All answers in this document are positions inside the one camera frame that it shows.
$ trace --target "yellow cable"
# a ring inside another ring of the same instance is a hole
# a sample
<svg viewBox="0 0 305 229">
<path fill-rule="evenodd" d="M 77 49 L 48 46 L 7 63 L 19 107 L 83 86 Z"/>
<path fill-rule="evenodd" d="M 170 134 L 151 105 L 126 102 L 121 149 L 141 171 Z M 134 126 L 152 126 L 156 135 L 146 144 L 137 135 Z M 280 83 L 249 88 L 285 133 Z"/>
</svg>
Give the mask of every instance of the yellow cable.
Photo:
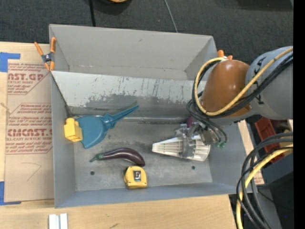
<svg viewBox="0 0 305 229">
<path fill-rule="evenodd" d="M 250 181 L 252 180 L 252 178 L 254 177 L 254 175 L 263 167 L 265 166 L 270 160 L 274 159 L 275 157 L 279 156 L 282 153 L 286 153 L 286 152 L 290 152 L 291 149 L 290 148 L 285 148 L 285 149 L 280 149 L 280 150 L 276 150 L 273 153 L 271 153 L 270 155 L 268 155 L 265 159 L 263 159 L 257 166 L 255 166 L 255 168 L 250 172 L 249 176 L 247 177 L 247 179 L 245 180 L 245 187 L 247 188 L 247 186 L 249 185 Z M 239 198 L 240 200 L 243 200 L 243 191 L 241 190 L 239 192 Z M 241 204 L 239 201 L 237 201 L 236 204 L 236 223 L 237 223 L 237 227 L 238 229 L 243 229 L 243 224 L 242 224 L 242 219 L 241 219 Z"/>
<path fill-rule="evenodd" d="M 227 60 L 226 58 L 223 58 L 223 57 L 217 57 L 217 58 L 214 58 L 214 59 L 210 59 L 208 62 L 206 62 L 202 67 L 201 67 L 201 69 L 199 70 L 199 72 L 198 72 L 198 74 L 197 74 L 197 76 L 196 76 L 196 78 L 195 78 L 195 86 L 194 86 L 194 94 L 195 94 L 195 100 L 196 100 L 196 102 L 197 102 L 197 105 L 198 105 L 198 107 L 200 108 L 202 108 L 202 106 L 201 106 L 201 104 L 200 104 L 200 102 L 199 102 L 199 99 L 198 99 L 198 83 L 199 83 L 199 77 L 200 77 L 200 75 L 201 75 L 201 73 L 202 73 L 202 71 L 205 69 L 205 67 L 207 66 L 207 65 L 209 65 L 210 63 L 212 63 L 212 62 L 215 62 L 215 61 L 224 61 L 224 60 Z"/>
<path fill-rule="evenodd" d="M 228 103 L 225 107 L 223 107 L 222 109 L 216 111 L 216 112 L 207 112 L 201 105 L 199 98 L 198 98 L 198 94 L 197 94 L 197 88 L 198 88 L 198 81 L 199 81 L 199 76 L 201 74 L 201 72 L 203 71 L 203 69 L 206 67 L 207 63 L 204 64 L 202 66 L 202 68 L 200 69 L 200 71 L 197 74 L 197 77 L 195 79 L 195 100 L 196 103 L 199 107 L 199 109 L 205 113 L 206 115 L 209 116 L 214 116 L 214 115 L 219 115 L 221 113 L 223 113 L 224 111 L 228 110 L 230 107 L 232 107 L 233 104 L 235 104 L 244 94 L 245 92 L 253 85 L 253 83 L 266 71 L 266 69 L 268 69 L 268 67 L 270 65 L 272 65 L 276 60 L 278 60 L 279 58 L 283 57 L 285 54 L 291 52 L 293 50 L 293 47 L 291 47 L 290 49 L 285 50 L 284 52 L 280 53 L 279 55 L 277 55 L 275 58 L 273 58 L 268 64 L 266 64 L 256 75 L 255 77 L 247 84 L 247 86 L 244 87 L 244 89 L 230 102 Z"/>
</svg>

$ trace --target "white bracket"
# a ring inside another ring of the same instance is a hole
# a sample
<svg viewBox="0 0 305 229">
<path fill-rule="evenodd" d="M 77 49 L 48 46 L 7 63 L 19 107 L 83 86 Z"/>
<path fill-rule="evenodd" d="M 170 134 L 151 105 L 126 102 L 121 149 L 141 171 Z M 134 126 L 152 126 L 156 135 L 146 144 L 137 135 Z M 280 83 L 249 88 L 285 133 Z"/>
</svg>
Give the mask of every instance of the white bracket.
<svg viewBox="0 0 305 229">
<path fill-rule="evenodd" d="M 48 229 L 68 229 L 68 214 L 49 215 Z"/>
</svg>

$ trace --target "cable bundle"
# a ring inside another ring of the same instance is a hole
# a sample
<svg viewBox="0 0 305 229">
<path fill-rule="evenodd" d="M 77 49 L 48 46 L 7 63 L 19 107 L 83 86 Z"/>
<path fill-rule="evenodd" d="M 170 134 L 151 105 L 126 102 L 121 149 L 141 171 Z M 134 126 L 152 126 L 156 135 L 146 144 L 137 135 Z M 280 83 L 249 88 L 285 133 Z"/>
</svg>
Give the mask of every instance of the cable bundle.
<svg viewBox="0 0 305 229">
<path fill-rule="evenodd" d="M 292 143 L 284 148 L 279 148 L 272 150 L 260 157 L 257 161 L 255 161 L 256 155 L 258 152 L 267 145 L 275 144 L 275 143 Z M 236 205 L 236 223 L 238 229 L 243 228 L 243 223 L 241 220 L 241 208 L 243 208 L 244 212 L 247 214 L 251 222 L 258 229 L 271 229 L 270 223 L 268 219 L 264 215 L 264 211 L 258 201 L 257 197 L 257 187 L 254 181 L 254 175 L 263 168 L 267 163 L 269 163 L 275 157 L 281 154 L 291 153 L 293 151 L 293 133 L 280 133 L 266 138 L 262 141 L 250 154 L 246 157 L 243 166 L 241 177 L 237 183 L 236 187 L 236 195 L 237 195 L 237 205 Z M 247 194 L 247 186 L 251 183 L 251 188 L 253 192 L 253 198 L 255 200 L 255 207 L 257 211 L 254 209 L 248 194 Z"/>
<path fill-rule="evenodd" d="M 216 111 L 216 112 L 208 112 L 206 111 L 203 106 L 201 105 L 199 98 L 202 96 L 203 91 L 198 93 L 198 85 L 200 81 L 203 79 L 203 76 L 206 72 L 216 64 L 221 61 L 228 60 L 226 57 L 218 57 L 209 60 L 206 62 L 201 69 L 199 70 L 192 90 L 192 98 L 187 103 L 186 108 L 190 112 L 190 115 L 200 121 L 201 123 L 205 124 L 205 130 L 210 128 L 215 135 L 217 136 L 218 146 L 224 146 L 227 142 L 227 135 L 223 131 L 223 129 L 213 122 L 211 119 L 213 118 L 224 118 L 232 115 L 248 105 L 259 93 L 261 93 L 282 71 L 284 71 L 288 66 L 293 64 L 293 47 L 285 50 L 284 52 L 280 53 L 276 57 L 274 57 L 270 62 L 268 62 L 256 75 L 253 79 L 244 87 L 244 89 L 225 107 Z M 264 81 L 249 95 L 243 97 L 246 91 L 258 80 L 258 78 L 278 59 L 284 57 L 286 54 L 288 56 L 264 79 Z"/>
</svg>

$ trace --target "table surface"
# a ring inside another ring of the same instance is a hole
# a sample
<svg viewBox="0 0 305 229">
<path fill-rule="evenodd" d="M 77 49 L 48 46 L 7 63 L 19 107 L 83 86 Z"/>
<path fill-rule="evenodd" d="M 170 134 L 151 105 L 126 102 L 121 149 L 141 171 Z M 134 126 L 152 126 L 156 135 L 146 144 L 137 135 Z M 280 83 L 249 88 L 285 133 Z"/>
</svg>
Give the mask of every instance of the table surface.
<svg viewBox="0 0 305 229">
<path fill-rule="evenodd" d="M 32 43 L 0 42 L 0 52 L 18 52 L 31 59 Z M 0 181 L 4 180 L 7 74 L 0 73 Z M 50 214 L 68 214 L 70 229 L 136 228 L 213 228 L 235 229 L 228 195 L 107 204 L 73 208 L 54 208 L 54 200 L 24 201 L 0 206 L 3 229 L 47 229 Z"/>
</svg>

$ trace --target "blue dustpan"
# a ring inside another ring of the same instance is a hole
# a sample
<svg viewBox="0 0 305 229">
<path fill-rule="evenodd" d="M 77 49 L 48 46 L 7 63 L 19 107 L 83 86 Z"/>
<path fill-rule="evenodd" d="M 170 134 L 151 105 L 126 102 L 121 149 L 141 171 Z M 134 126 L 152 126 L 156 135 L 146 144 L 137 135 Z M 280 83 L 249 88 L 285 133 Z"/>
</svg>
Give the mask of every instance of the blue dustpan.
<svg viewBox="0 0 305 229">
<path fill-rule="evenodd" d="M 100 143 L 106 136 L 109 129 L 114 128 L 115 124 L 138 109 L 139 106 L 124 110 L 118 114 L 104 116 L 87 115 L 77 119 L 82 130 L 82 144 L 84 148 L 90 148 Z"/>
</svg>

